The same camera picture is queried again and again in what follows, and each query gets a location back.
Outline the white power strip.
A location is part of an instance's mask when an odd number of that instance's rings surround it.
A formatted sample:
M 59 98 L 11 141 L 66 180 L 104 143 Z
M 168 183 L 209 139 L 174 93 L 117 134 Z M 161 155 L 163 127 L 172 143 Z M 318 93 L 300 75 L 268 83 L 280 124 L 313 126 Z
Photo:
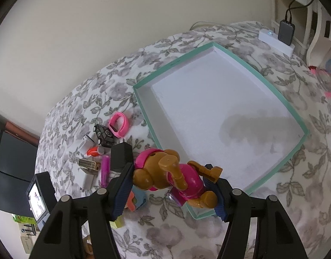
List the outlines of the white power strip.
M 258 33 L 258 39 L 269 46 L 277 49 L 282 54 L 285 54 L 288 57 L 292 57 L 295 45 L 287 45 L 282 41 L 278 40 L 278 35 L 271 30 L 262 29 Z

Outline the black wall charger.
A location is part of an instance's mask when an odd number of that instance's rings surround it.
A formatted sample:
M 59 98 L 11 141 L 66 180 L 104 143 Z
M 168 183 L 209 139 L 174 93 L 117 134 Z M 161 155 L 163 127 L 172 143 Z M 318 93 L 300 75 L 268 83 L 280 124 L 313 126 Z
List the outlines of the black wall charger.
M 115 144 L 110 152 L 110 169 L 114 172 L 121 173 L 126 164 L 133 163 L 132 146 L 126 142 Z

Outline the coral blue yellow toy knife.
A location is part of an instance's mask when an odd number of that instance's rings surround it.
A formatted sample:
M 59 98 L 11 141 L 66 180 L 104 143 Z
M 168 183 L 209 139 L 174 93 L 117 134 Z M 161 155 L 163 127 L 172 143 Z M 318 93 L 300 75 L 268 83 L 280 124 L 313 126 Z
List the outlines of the coral blue yellow toy knife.
M 121 227 L 124 226 L 124 219 L 123 219 L 123 216 L 120 215 L 117 217 L 117 219 L 113 222 L 110 222 L 110 226 L 113 228 L 113 229 L 119 229 Z

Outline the black toy car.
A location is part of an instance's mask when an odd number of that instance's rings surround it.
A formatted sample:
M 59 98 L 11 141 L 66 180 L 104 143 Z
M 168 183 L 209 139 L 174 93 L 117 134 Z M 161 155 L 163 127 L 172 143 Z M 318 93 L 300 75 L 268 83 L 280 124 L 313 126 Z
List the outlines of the black toy car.
M 94 125 L 93 131 L 95 132 L 95 134 L 97 136 L 98 145 L 105 147 L 105 148 L 111 148 L 115 144 L 115 142 L 114 142 L 115 136 L 108 127 L 97 124 L 97 125 Z

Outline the dark cabinet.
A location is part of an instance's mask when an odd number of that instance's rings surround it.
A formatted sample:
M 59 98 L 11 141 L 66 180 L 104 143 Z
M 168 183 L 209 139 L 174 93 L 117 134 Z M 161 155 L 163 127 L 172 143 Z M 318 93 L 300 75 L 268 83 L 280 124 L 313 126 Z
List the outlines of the dark cabinet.
M 27 189 L 34 176 L 37 146 L 0 129 L 0 210 L 32 217 Z

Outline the purple lighter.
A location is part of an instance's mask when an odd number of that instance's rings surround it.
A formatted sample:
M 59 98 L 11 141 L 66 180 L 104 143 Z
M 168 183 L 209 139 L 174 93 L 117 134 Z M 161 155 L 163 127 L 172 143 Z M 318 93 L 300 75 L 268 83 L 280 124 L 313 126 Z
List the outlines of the purple lighter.
M 108 185 L 109 172 L 110 172 L 110 157 L 102 156 L 102 158 L 101 158 L 101 179 L 100 179 L 102 188 L 106 188 Z

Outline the red white glue bottle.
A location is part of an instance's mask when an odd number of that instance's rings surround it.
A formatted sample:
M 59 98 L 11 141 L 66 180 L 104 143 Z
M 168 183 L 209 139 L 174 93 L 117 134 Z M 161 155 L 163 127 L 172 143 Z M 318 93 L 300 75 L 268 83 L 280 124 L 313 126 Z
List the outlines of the red white glue bottle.
M 86 152 L 86 155 L 89 157 L 98 157 L 105 154 L 105 149 L 102 146 L 94 146 L 89 148 Z

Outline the white wall charger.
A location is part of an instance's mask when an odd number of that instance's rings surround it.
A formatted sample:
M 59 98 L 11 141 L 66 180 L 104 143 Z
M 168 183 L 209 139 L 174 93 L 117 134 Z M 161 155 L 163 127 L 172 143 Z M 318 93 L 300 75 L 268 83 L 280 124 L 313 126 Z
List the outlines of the white wall charger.
M 83 190 L 89 190 L 92 187 L 94 178 L 98 172 L 95 170 L 80 167 L 79 168 L 79 185 Z

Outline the teal white shallow box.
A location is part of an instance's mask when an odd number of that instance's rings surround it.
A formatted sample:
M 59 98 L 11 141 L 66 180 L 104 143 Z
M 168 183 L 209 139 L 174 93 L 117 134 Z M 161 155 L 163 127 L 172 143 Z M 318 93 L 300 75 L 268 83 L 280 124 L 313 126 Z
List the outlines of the teal white shallow box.
M 252 66 L 217 43 L 203 45 L 134 86 L 158 148 L 223 168 L 251 194 L 300 149 L 308 129 Z

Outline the pink brown dog figure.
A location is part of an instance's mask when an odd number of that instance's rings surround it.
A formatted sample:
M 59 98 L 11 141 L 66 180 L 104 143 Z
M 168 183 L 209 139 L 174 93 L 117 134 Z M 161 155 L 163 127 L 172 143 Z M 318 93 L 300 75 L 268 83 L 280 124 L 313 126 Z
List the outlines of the pink brown dog figure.
M 149 148 L 141 152 L 134 162 L 133 184 L 144 191 L 170 188 L 170 194 L 180 206 L 186 202 L 197 208 L 213 209 L 218 204 L 215 192 L 204 186 L 203 179 L 216 183 L 223 171 L 211 169 L 195 162 L 180 162 L 175 150 Z

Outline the clear plastic bag of trinkets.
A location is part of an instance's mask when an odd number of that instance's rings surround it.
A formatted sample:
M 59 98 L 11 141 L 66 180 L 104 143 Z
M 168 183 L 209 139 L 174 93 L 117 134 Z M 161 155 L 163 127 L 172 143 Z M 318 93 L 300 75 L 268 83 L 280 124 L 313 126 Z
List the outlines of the clear plastic bag of trinkets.
M 319 66 L 310 66 L 310 71 L 313 73 L 325 91 L 325 96 L 331 99 L 331 48 L 324 56 Z

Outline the floral fleece blanket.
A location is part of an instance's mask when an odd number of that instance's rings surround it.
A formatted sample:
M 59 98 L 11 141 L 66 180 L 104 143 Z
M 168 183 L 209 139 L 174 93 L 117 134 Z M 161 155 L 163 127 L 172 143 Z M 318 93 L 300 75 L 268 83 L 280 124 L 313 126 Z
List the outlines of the floral fleece blanket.
M 79 183 L 85 136 L 124 113 L 134 154 L 151 147 L 223 168 L 235 188 L 276 195 L 309 258 L 331 248 L 331 104 L 297 56 L 238 22 L 163 38 L 102 68 L 48 113 L 36 172 L 55 195 L 90 194 Z

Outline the gold patterned lighter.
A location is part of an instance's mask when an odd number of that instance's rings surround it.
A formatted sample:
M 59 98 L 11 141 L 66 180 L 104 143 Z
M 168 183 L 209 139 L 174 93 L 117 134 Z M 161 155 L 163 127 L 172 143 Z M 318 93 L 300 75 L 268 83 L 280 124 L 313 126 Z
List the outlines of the gold patterned lighter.
M 100 162 L 87 159 L 79 159 L 78 166 L 85 170 L 98 172 L 100 170 Z

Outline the pink smart watch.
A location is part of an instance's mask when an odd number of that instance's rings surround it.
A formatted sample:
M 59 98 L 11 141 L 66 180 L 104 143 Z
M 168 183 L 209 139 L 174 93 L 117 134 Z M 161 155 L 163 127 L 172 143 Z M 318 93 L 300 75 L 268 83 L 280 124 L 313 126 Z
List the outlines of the pink smart watch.
M 108 128 L 117 138 L 123 138 L 129 130 L 127 116 L 122 112 L 115 112 L 108 121 Z

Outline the white shelf furniture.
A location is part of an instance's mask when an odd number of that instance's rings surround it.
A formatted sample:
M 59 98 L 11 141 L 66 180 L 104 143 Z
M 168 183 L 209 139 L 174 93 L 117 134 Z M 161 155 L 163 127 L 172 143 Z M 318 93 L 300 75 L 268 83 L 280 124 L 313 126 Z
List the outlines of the white shelf furniture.
M 291 7 L 295 25 L 294 52 L 308 66 L 319 66 L 331 48 L 331 16 L 319 0 L 271 0 L 271 27 L 278 32 L 280 21 Z

